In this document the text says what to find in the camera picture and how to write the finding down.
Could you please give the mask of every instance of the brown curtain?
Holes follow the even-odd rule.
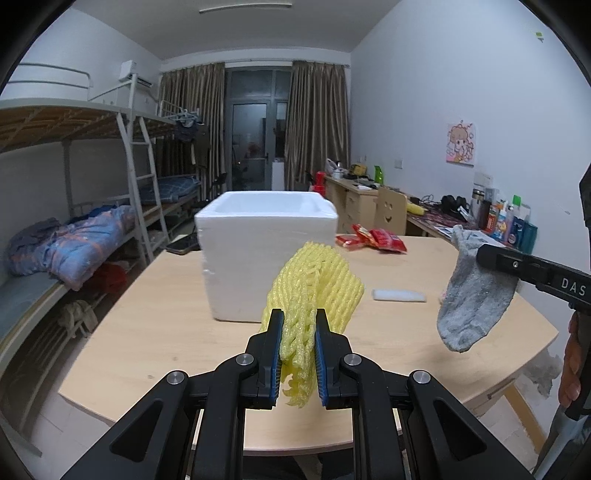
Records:
[[[202,181],[202,197],[209,192],[212,181],[225,171],[223,145],[223,110],[225,64],[212,63],[164,73],[160,83],[160,99],[194,111],[201,109],[203,122],[209,127],[210,143],[207,167],[191,163],[189,143],[174,138],[157,142],[156,168],[159,177],[198,173]]]
[[[342,65],[295,61],[285,133],[285,187],[295,190],[326,158],[349,166],[349,107]]]

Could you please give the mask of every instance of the bottle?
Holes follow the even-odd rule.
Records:
[[[519,245],[521,250],[526,255],[531,255],[534,250],[535,239],[538,235],[538,228],[529,222],[526,222],[523,227],[523,237]]]
[[[478,213],[480,212],[482,202],[484,202],[484,192],[475,187],[472,190],[472,201],[470,202],[470,215],[475,219],[478,219]]]
[[[507,217],[505,219],[506,223],[506,230],[505,235],[503,236],[503,241],[505,243],[509,242],[509,236],[511,234],[511,229],[513,228],[513,221],[515,218],[519,216],[519,207],[521,206],[521,197],[518,195],[513,195],[513,201],[509,205],[507,210]]]
[[[380,185],[384,184],[384,172],[382,171],[382,167],[376,165],[375,166],[375,183],[379,183]]]
[[[499,215],[499,209],[498,209],[497,205],[491,205],[491,208],[489,209],[489,212],[488,212],[488,220],[486,222],[486,229],[484,230],[485,233],[488,233],[490,235],[490,234],[492,234],[492,232],[495,231],[496,218],[498,215]]]
[[[491,211],[491,203],[488,200],[483,200],[480,204],[480,212],[478,213],[478,228],[486,231],[486,224],[488,223],[488,215]]]
[[[505,202],[503,204],[503,208],[499,212],[498,218],[496,219],[495,231],[492,232],[492,235],[491,235],[491,237],[493,237],[495,240],[498,240],[499,242],[503,241],[503,239],[505,237],[505,232],[507,230],[506,219],[507,219],[508,207],[509,207],[509,202]]]
[[[513,248],[521,250],[521,242],[525,231],[525,224],[530,219],[530,207],[525,203],[519,206],[519,212],[511,225],[508,243]]]

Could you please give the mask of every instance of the styrofoam box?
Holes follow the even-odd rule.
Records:
[[[209,306],[260,322],[273,280],[307,241],[334,245],[335,207],[313,192],[226,192],[195,215]]]

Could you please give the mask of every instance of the poster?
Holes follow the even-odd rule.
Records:
[[[474,150],[476,148],[474,124],[458,124],[447,126],[446,161],[460,165],[474,166]]]

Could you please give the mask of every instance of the blue blanket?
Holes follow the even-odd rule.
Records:
[[[161,177],[158,179],[158,191],[162,203],[175,203],[181,197],[194,192],[199,187],[199,181],[194,175]],[[139,189],[142,205],[155,205],[156,194],[152,182]]]
[[[55,218],[35,223],[9,242],[5,265],[13,275],[45,271],[80,290],[135,226],[135,212],[124,205],[96,217],[60,226]]]

